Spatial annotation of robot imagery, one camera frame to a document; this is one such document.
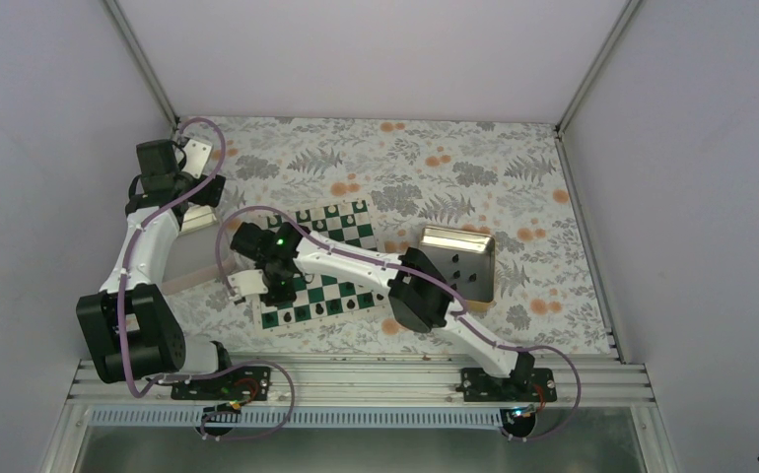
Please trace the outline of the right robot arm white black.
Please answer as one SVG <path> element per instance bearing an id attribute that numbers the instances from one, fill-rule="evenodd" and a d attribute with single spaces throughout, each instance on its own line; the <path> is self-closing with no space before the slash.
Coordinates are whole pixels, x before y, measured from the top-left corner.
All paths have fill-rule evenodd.
<path id="1" fill-rule="evenodd" d="M 370 251 L 294 223 L 276 231 L 243 223 L 230 248 L 254 264 L 254 281 L 238 286 L 243 296 L 258 295 L 268 305 L 290 303 L 296 298 L 297 276 L 333 277 L 388 298 L 394 319 L 404 328 L 434 333 L 462 349 L 496 379 L 506 400 L 519 401 L 533 387 L 533 357 L 471 317 L 468 302 L 418 249 Z"/>

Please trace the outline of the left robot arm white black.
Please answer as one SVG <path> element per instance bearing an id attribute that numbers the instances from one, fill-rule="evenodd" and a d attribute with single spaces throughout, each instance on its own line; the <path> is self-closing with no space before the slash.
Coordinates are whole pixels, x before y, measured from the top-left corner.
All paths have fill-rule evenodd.
<path id="1" fill-rule="evenodd" d="M 76 315 L 101 381 L 162 373 L 197 375 L 213 399 L 236 385 L 225 347 L 186 337 L 160 289 L 174 241 L 191 207 L 216 207 L 225 178 L 206 179 L 211 144 L 184 138 L 137 145 L 139 173 L 128 188 L 127 232 L 116 263 L 93 295 L 82 296 Z"/>

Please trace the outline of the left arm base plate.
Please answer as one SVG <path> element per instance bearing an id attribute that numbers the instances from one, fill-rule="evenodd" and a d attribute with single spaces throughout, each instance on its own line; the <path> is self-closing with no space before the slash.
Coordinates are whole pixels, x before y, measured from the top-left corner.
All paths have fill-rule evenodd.
<path id="1" fill-rule="evenodd" d="M 270 377 L 271 368 L 269 367 L 242 367 L 219 377 L 176 384 L 172 388 L 171 399 L 177 401 L 265 401 Z"/>

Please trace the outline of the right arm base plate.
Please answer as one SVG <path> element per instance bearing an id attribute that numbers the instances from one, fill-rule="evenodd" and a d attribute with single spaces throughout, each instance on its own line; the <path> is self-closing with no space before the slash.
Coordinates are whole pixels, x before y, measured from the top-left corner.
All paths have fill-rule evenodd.
<path id="1" fill-rule="evenodd" d="M 555 402 L 558 400 L 556 382 L 549 369 L 533 369 L 525 381 L 490 376 L 481 368 L 460 371 L 455 388 L 465 402 Z"/>

